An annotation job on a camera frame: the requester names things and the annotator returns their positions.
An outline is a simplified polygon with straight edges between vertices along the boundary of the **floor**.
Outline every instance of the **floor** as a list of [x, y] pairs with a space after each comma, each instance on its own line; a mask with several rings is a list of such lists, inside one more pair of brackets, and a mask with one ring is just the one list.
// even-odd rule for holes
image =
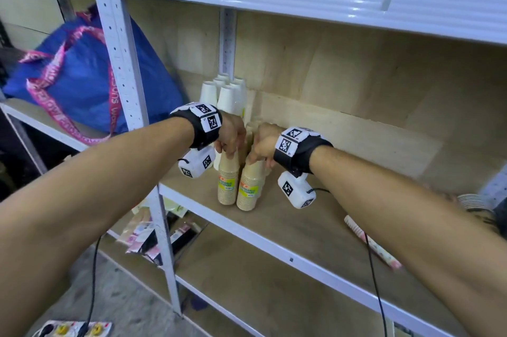
[[[32, 335], [48, 320], [84, 320], [91, 299], [93, 251], [88, 249], [71, 269], [71, 288], [30, 328]], [[204, 337], [188, 321], [153, 296], [101, 255], [97, 258], [97, 288], [93, 320], [111, 321], [111, 337]]]

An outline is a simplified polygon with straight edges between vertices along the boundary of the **wrist strap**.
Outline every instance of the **wrist strap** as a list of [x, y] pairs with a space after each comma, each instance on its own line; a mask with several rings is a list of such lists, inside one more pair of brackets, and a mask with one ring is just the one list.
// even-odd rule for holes
[[187, 119], [194, 127], [194, 141], [190, 148], [202, 149], [219, 138], [222, 114], [208, 103], [192, 102], [173, 110], [169, 115]]
[[318, 132], [303, 127], [290, 127], [276, 141], [273, 159], [296, 178], [310, 170], [310, 156], [319, 146], [331, 146]]

